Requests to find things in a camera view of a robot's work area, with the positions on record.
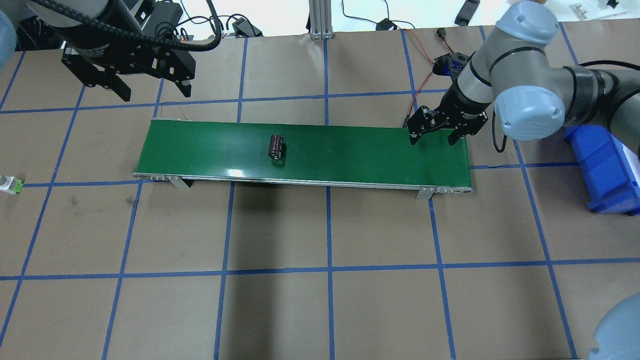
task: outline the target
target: tiled floor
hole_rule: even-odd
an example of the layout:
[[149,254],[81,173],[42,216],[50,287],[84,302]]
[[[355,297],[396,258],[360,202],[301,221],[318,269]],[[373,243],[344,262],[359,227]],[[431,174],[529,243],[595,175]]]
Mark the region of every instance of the tiled floor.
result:
[[[449,43],[471,53],[491,30],[448,29]],[[638,31],[566,24],[547,54],[637,63]],[[486,127],[468,139],[476,193],[431,201],[134,180],[153,116],[397,127],[429,71],[402,31],[225,40],[195,57],[192,98],[127,76],[125,105],[82,89],[57,51],[0,73],[0,170],[27,182],[0,196],[0,360],[585,358],[606,311],[640,291],[640,222],[587,210],[561,134],[497,154]]]

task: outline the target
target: green board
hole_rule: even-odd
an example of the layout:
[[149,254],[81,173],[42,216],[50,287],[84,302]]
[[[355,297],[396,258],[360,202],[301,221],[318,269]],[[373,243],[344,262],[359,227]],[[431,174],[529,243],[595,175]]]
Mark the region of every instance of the green board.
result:
[[[153,119],[134,176],[467,192],[467,143],[449,146],[449,132],[412,146],[402,128]],[[274,134],[284,138],[284,165],[268,157]]]

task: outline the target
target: light blue object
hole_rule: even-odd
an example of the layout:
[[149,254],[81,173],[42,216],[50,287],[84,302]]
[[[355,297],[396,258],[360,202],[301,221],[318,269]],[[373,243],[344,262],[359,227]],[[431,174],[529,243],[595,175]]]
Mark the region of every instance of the light blue object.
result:
[[611,309],[598,325],[595,339],[600,348],[589,360],[640,359],[640,293]]
[[511,36],[538,45],[548,45],[559,28],[556,16],[532,1],[511,5],[495,25]]
[[0,70],[15,50],[15,30],[9,17],[0,10]]
[[542,139],[560,130],[564,104],[555,93],[539,86],[508,88],[495,99],[495,114],[504,134],[514,140]]

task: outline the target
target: small cylindrical object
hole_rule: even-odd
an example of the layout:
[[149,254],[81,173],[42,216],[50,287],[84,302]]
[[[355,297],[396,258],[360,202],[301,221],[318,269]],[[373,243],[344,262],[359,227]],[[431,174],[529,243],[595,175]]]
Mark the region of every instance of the small cylindrical object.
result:
[[271,135],[271,141],[269,141],[269,157],[274,160],[282,158],[284,139],[280,135]]

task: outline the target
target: gray robot arm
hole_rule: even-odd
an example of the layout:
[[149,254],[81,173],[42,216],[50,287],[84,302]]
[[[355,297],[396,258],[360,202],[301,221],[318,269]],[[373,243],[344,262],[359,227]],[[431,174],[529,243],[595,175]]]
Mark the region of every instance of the gray robot arm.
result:
[[640,150],[640,71],[554,69],[545,46],[559,28],[544,6],[515,3],[444,95],[429,121],[410,124],[412,143],[440,128],[454,129],[449,143],[474,135],[495,101],[495,114],[508,137],[547,137],[562,125],[608,127],[636,154]]

